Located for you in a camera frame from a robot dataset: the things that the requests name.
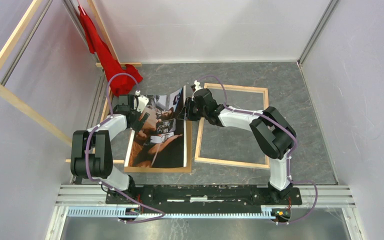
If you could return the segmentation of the wooden picture frame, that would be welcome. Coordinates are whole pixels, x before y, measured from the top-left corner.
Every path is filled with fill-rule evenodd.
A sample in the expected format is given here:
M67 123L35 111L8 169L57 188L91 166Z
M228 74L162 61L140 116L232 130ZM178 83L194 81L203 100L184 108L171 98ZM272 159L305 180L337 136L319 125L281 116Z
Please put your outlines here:
M262 94L263 109L266 109L269 106L269 91L267 88L241 86L241 85L224 85L224 87L225 87L225 90L228 90L228 91ZM265 164L200 157L203 129L204 129L204 119L201 118L201 120L199 121L197 140L196 140L196 146L195 146L195 155L194 155L195 162L206 163L206 164L216 164L216 165L222 165L222 166L240 167L240 168L250 168L250 169L264 169L264 170L270 169L270 161L267 156L264 158Z

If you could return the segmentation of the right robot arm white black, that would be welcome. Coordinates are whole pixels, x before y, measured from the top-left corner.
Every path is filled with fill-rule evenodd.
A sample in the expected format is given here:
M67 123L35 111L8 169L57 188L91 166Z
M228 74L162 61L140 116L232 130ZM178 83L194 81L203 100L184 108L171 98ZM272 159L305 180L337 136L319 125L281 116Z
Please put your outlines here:
M244 110L226 103L218 104L208 88L192 85L192 97L188 97L183 109L184 119L198 121L206 119L211 125L232 127L253 134L261 151L269 157L269 199L282 204L289 198L293 188L290 170L291 154L297 146L297 134L272 106L264 110Z

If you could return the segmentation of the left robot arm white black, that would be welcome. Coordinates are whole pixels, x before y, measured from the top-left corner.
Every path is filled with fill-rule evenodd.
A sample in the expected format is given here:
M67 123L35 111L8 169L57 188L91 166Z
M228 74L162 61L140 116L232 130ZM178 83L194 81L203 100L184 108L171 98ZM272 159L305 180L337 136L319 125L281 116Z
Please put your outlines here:
M131 178L113 169L111 141L125 130L139 131L149 118L144 110L149 98L139 93L122 95L109 115L96 126L73 133L70 171L73 176L118 190L118 197L125 204L133 203L137 190L130 186Z

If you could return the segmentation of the printed photo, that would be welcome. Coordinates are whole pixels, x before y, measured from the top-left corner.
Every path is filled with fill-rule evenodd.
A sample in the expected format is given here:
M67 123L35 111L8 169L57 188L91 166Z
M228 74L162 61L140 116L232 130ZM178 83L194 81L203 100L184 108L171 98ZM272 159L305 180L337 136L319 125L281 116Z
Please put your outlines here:
M126 154L128 168L179 169L187 166L186 123L180 118L186 87L165 95L147 95L141 130L132 131Z

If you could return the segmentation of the brown frame backing board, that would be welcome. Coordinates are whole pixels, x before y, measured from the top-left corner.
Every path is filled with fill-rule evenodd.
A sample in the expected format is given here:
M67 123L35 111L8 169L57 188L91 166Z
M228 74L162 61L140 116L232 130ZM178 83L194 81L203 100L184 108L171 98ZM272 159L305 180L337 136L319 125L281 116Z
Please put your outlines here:
M155 131L132 132L126 173L189 173L192 170L192 126L185 120L185 100L156 111Z

